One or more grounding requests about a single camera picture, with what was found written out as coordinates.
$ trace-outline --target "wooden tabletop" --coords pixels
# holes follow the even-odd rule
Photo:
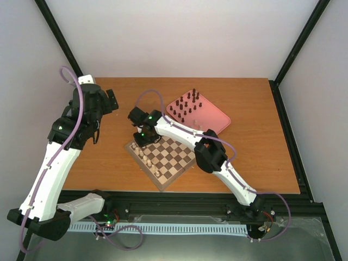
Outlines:
[[[231,118],[231,124],[219,138],[237,149],[238,156],[232,164],[244,180],[259,191],[300,192],[267,79],[97,78],[96,82],[103,90],[114,90],[120,108],[103,116],[98,144],[87,142],[64,189],[158,191],[124,148],[136,132],[127,116],[145,90],[160,91],[166,106],[196,88]],[[147,94],[139,107],[149,113],[160,110],[158,96]],[[228,156],[233,155],[232,150],[225,148]],[[216,176],[203,172],[197,165],[166,191],[230,192]]]

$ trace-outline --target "metal floor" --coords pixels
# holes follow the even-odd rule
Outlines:
[[[25,260],[334,260],[322,233],[324,229],[310,222],[296,224],[299,223],[294,220],[294,226],[280,238],[263,243],[250,243],[244,237],[225,235],[145,235],[142,246],[132,251],[119,250],[102,239],[96,241],[92,233],[69,232],[59,241],[49,241],[42,249],[28,254]],[[280,229],[274,224],[270,234],[276,234]],[[139,235],[120,234],[113,240],[132,246],[139,238]],[[29,248],[38,241],[33,237]]]

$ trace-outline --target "wooden chessboard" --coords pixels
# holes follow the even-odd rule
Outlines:
[[[125,148],[160,191],[196,163],[192,150],[166,136],[142,148],[133,140]]]

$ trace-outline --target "red tray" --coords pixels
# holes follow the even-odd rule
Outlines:
[[[196,129],[198,131],[206,131],[208,129],[212,129],[216,133],[220,133],[231,123],[231,119],[225,113],[223,113],[218,107],[213,105],[198,91],[195,91],[196,100],[195,102],[193,102],[192,93],[193,90],[186,92],[181,96],[183,98],[182,101],[181,97],[179,97],[177,100],[173,101],[167,106],[167,112],[173,119],[187,127]]]

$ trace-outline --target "white cable channel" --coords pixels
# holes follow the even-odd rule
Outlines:
[[[113,232],[123,226],[138,226],[144,235],[234,235],[247,236],[246,225],[225,225],[225,224],[171,224],[171,223],[125,223],[119,222],[114,229],[105,228],[105,232]],[[79,221],[71,225],[68,232],[96,232],[96,225],[93,222]],[[126,228],[119,233],[138,234],[134,228]]]

